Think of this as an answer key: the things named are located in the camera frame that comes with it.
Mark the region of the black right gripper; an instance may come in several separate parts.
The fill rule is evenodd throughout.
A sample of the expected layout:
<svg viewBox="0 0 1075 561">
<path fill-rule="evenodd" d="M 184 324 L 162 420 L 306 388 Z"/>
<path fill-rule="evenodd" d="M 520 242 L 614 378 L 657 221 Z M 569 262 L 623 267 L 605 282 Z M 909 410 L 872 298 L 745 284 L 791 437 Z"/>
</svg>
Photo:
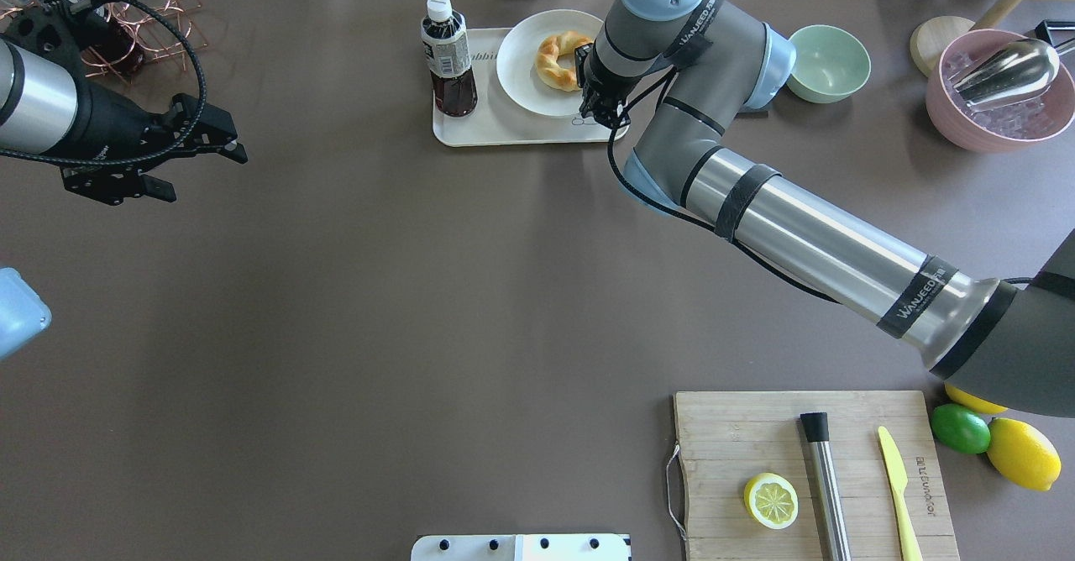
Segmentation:
<svg viewBox="0 0 1075 561">
<path fill-rule="evenodd" d="M 610 129 L 630 124 L 627 98 L 642 78 L 642 59 L 626 55 L 608 40 L 598 40 L 580 45 L 574 60 L 580 117 L 592 117 Z"/>
</svg>

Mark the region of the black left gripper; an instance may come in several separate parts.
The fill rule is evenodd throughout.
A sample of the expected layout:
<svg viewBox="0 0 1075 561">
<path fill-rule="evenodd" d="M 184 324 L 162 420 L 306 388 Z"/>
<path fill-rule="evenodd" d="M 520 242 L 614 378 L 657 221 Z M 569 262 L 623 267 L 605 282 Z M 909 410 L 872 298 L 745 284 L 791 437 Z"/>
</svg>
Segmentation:
<svg viewBox="0 0 1075 561">
<path fill-rule="evenodd" d="M 28 8 L 3 33 L 1 144 L 8 158 L 57 166 L 66 190 L 116 206 L 127 198 L 177 200 L 171 182 L 150 177 L 167 160 L 215 153 L 238 164 L 249 157 L 227 111 L 177 94 L 150 113 L 88 80 L 81 14 Z"/>
</svg>

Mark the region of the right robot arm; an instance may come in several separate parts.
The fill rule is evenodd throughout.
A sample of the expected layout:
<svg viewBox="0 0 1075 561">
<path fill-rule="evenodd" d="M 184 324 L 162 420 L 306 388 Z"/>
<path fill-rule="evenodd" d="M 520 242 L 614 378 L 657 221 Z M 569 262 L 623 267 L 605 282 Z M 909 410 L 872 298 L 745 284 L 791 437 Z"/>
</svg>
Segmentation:
<svg viewBox="0 0 1075 561">
<path fill-rule="evenodd" d="M 1024 288 L 976 280 L 725 147 L 739 112 L 771 102 L 794 63 L 787 38 L 726 0 L 616 0 L 576 53 L 580 116 L 615 131 L 637 82 L 669 70 L 671 89 L 616 170 L 637 201 L 868 317 L 957 388 L 1070 418 L 1072 239 Z"/>
</svg>

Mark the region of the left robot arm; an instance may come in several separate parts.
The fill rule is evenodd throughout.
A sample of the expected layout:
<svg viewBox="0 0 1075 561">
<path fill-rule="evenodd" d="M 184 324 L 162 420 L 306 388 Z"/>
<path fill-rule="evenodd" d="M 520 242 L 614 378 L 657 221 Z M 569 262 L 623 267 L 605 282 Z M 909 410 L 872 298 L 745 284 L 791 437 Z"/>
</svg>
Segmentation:
<svg viewBox="0 0 1075 561">
<path fill-rule="evenodd" d="M 117 206 L 130 198 L 173 202 L 172 183 L 150 175 L 168 160 L 215 153 L 243 164 L 231 114 L 198 94 L 176 94 L 162 113 L 88 80 L 83 52 L 108 35 L 92 8 L 27 8 L 3 33 L 1 145 L 5 158 L 56 166 L 64 188 Z"/>
</svg>

